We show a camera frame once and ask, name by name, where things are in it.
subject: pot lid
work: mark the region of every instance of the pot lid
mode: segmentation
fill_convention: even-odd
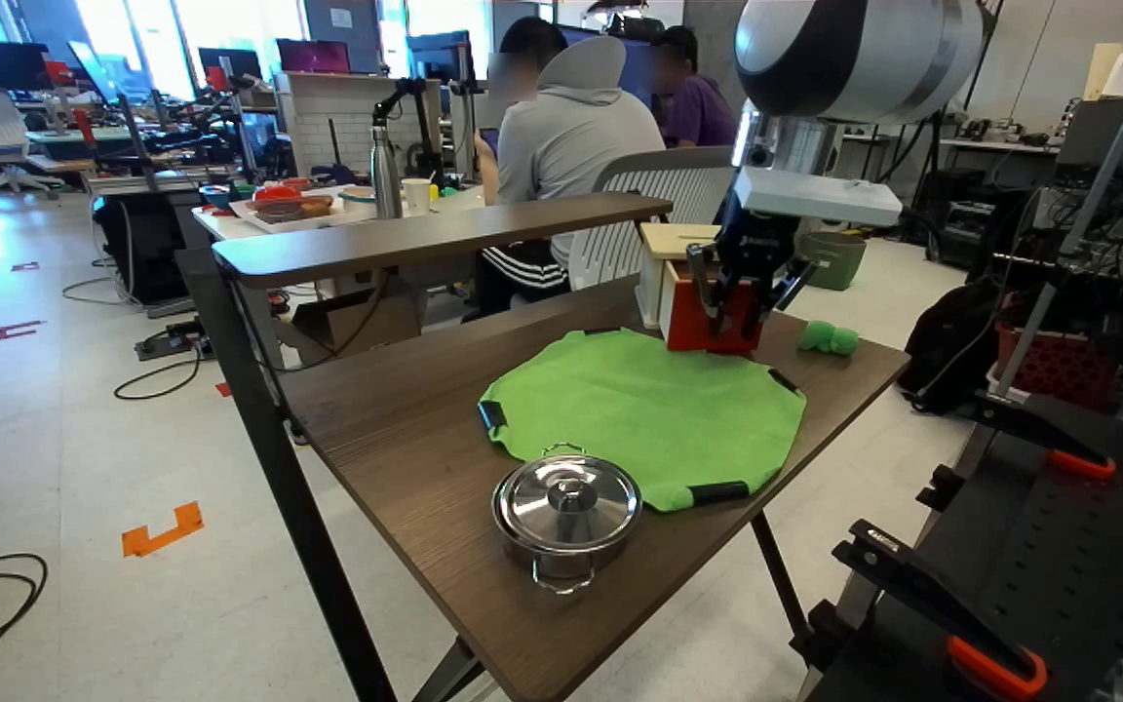
[[[607,458],[553,452],[497,483],[494,515],[509,538],[546,552],[595,552],[635,521],[638,487]]]

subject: pot handle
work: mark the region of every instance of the pot handle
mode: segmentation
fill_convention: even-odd
[[[595,567],[588,567],[582,579],[549,579],[546,567],[536,566],[536,556],[530,556],[530,579],[549,590],[553,596],[574,596],[585,592],[595,579]]]

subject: black metal table leg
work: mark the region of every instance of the black metal table leg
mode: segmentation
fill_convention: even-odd
[[[800,609],[800,596],[796,596],[796,586],[793,586],[782,551],[781,551],[781,543],[773,538],[764,509],[752,515],[752,532],[756,532],[756,543],[760,543],[760,556],[764,556],[764,566],[769,566],[773,590],[781,592],[782,610],[789,610],[789,618],[793,618],[793,648],[796,648],[807,662],[813,662],[811,625],[807,625],[807,617],[802,617],[802,609]]]
[[[483,662],[470,655],[470,648],[465,639],[453,639],[449,655],[442,657],[431,677],[413,694],[413,702],[453,699],[481,673],[483,673]]]
[[[249,327],[236,313],[231,280],[217,280],[217,266],[214,266],[209,250],[179,250],[174,266],[188,280],[188,293],[196,296],[196,306],[197,306],[201,327],[214,344],[214,359],[222,367],[222,376],[234,389],[249,445],[252,445],[256,465],[266,473],[266,483],[273,487],[273,497],[283,515],[283,526],[290,526],[292,545],[301,552],[301,566],[310,579],[310,592],[323,609],[336,651],[338,651],[338,657],[356,681],[356,694],[362,702],[393,702],[390,673],[375,651],[375,639],[368,630],[356,590],[343,578],[343,566],[338,566],[336,545],[329,538],[317,496],[305,483],[305,473],[301,473],[295,452],[290,445],[290,431],[282,422],[283,409],[273,400],[273,389],[266,380],[269,372],[252,359],[252,337],[249,337]]]

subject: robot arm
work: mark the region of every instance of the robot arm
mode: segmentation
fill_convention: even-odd
[[[885,187],[813,174],[832,148],[826,129],[838,122],[907,124],[943,110],[981,54],[981,12],[981,0],[744,3],[734,34],[742,86],[764,116],[789,129],[773,172],[742,172],[720,205],[717,240],[690,250],[711,350],[752,350],[760,319],[800,293],[807,275],[796,258],[800,216],[878,226],[895,216],[900,205]]]

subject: small green object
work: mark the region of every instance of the small green object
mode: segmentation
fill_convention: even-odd
[[[850,327],[811,319],[796,348],[813,353],[854,353],[860,348],[860,333]]]

